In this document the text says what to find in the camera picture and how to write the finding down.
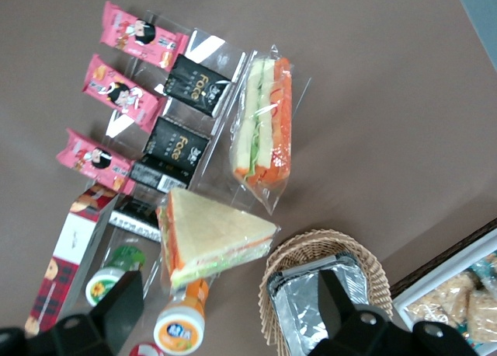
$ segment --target red plaid box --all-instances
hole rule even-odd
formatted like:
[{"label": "red plaid box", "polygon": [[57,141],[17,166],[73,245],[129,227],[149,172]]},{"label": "red plaid box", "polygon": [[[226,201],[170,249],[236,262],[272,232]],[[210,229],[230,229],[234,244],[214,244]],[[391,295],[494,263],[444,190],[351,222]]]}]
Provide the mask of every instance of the red plaid box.
[{"label": "red plaid box", "polygon": [[49,330],[74,305],[116,200],[117,193],[95,184],[71,205],[24,326],[27,333]]}]

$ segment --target plastic bottle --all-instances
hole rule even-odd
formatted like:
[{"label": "plastic bottle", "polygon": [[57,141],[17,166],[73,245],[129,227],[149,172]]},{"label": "plastic bottle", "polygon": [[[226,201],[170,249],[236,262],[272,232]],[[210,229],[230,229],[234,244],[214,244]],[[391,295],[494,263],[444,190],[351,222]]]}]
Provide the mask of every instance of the plastic bottle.
[{"label": "plastic bottle", "polygon": [[173,295],[154,328],[155,343],[164,352],[173,356],[191,354],[202,344],[208,295],[209,285],[204,279]]},{"label": "plastic bottle", "polygon": [[86,285],[86,300],[92,306],[103,297],[129,270],[139,270],[145,262],[145,255],[135,246],[119,246],[109,262],[104,263]]}]

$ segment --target white label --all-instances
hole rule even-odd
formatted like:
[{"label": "white label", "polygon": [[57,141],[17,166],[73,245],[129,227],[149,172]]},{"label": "white label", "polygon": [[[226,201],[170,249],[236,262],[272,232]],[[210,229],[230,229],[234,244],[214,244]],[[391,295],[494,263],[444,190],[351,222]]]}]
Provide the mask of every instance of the white label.
[{"label": "white label", "polygon": [[173,187],[181,187],[185,189],[186,185],[181,181],[175,180],[169,176],[162,175],[162,178],[157,185],[157,190],[160,190],[163,193],[168,193]]},{"label": "white label", "polygon": [[69,214],[55,245],[54,256],[79,264],[95,231],[95,222]]},{"label": "white label", "polygon": [[128,215],[121,214],[118,211],[113,211],[110,216],[109,223],[117,226],[118,228],[127,230],[139,236],[151,239],[155,242],[161,242],[161,232],[144,224]]}]

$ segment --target brown table surface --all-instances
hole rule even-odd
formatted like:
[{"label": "brown table surface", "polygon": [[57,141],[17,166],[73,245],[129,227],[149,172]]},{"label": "brown table surface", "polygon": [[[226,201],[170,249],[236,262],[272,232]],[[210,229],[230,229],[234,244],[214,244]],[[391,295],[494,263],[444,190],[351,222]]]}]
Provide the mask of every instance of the brown table surface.
[{"label": "brown table surface", "polygon": [[[86,179],[55,155],[66,127],[100,138],[81,93],[106,0],[0,0],[0,326],[22,326]],[[294,121],[279,242],[313,227],[356,238],[391,283],[495,218],[497,78],[459,0],[111,0],[237,47],[277,44],[311,88]],[[198,355],[276,354],[260,331],[264,260],[222,274]],[[131,343],[150,338],[164,298]]]}]

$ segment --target wrapped sandwich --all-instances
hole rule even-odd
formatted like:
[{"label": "wrapped sandwich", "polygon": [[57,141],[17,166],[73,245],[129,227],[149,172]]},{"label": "wrapped sandwich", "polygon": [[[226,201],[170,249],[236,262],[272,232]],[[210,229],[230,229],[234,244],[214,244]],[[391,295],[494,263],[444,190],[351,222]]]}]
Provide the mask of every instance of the wrapped sandwich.
[{"label": "wrapped sandwich", "polygon": [[233,127],[233,174],[269,213],[290,175],[290,69],[286,58],[260,57],[252,61]]},{"label": "wrapped sandwich", "polygon": [[173,288],[258,259],[279,229],[254,215],[174,188],[158,209],[162,259]]}]

